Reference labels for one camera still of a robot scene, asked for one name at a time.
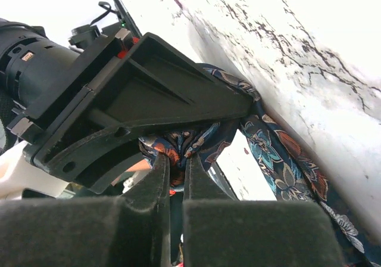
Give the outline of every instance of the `black plastic mount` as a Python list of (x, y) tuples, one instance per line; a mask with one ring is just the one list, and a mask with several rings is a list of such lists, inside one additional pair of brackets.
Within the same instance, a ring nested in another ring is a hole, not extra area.
[(101, 193), (142, 158), (138, 137), (246, 116), (252, 98), (152, 33), (99, 37), (9, 125), (30, 163)]
[[(168, 267), (169, 160), (120, 197), (0, 205), (4, 266)], [(234, 201), (198, 155), (186, 166), (185, 266), (343, 266), (330, 219), (315, 203)]]

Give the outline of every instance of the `red component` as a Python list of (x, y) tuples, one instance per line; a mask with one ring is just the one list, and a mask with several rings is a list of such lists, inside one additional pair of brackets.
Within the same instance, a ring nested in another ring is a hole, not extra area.
[(128, 53), (128, 51), (121, 51), (121, 52), (119, 52), (118, 53), (118, 58), (123, 58), (123, 57), (125, 57), (126, 56), (126, 54)]
[[(138, 41), (139, 41), (139, 38), (132, 37), (132, 42), (133, 42), (134, 45), (135, 45)], [(128, 51), (121, 51), (121, 52), (119, 52), (119, 53), (118, 53), (118, 58), (122, 59), (123, 57), (126, 56), (127, 53), (128, 53)]]

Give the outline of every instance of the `white plastic part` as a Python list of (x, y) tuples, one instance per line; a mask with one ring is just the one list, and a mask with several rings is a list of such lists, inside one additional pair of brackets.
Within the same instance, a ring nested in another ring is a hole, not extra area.
[(150, 170), (139, 170), (134, 173), (131, 178), (128, 178), (123, 183), (123, 193), (128, 192), (134, 185), (136, 185), (142, 178), (144, 178)]
[(68, 185), (25, 161), (23, 141), (0, 156), (0, 199), (21, 199), (24, 189), (58, 197)]

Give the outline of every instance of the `floral fabric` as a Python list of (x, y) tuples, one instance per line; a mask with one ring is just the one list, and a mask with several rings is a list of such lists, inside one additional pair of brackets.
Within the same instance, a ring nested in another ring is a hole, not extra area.
[(174, 171), (171, 187), (182, 190), (186, 160), (198, 153), (204, 169), (208, 170), (223, 149), (231, 144), (239, 129), (246, 136), (251, 153), (278, 200), (318, 203), (332, 219), (347, 266), (380, 266), (381, 247), (361, 227), (300, 145), (266, 114), (257, 90), (218, 67), (209, 64), (202, 67), (230, 87), (252, 96), (252, 114), (240, 120), (143, 137), (140, 139), (140, 149), (150, 165), (158, 153), (168, 155)]

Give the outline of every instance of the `black plastic bracket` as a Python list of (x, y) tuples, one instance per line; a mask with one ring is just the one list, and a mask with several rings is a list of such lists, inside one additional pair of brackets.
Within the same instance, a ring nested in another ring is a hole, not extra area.
[[(26, 159), (95, 193), (141, 159), (138, 137), (246, 116), (252, 98), (152, 33), (131, 49), (121, 29), (100, 37), (9, 128)], [(125, 57), (120, 51), (128, 50)]]

